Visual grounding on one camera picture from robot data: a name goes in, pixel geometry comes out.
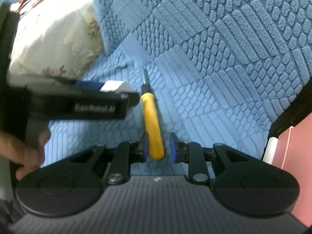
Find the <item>person's left hand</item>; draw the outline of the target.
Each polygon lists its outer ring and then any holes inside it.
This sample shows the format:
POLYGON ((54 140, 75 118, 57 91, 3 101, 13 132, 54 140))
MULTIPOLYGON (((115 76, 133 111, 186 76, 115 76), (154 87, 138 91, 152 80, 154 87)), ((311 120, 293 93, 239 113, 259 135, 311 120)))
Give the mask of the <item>person's left hand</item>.
POLYGON ((1 157, 19 164, 15 176, 17 180, 40 168, 45 161, 44 146, 49 141, 51 132, 49 129, 39 133, 36 147, 31 147, 17 137, 1 131, 1 157))

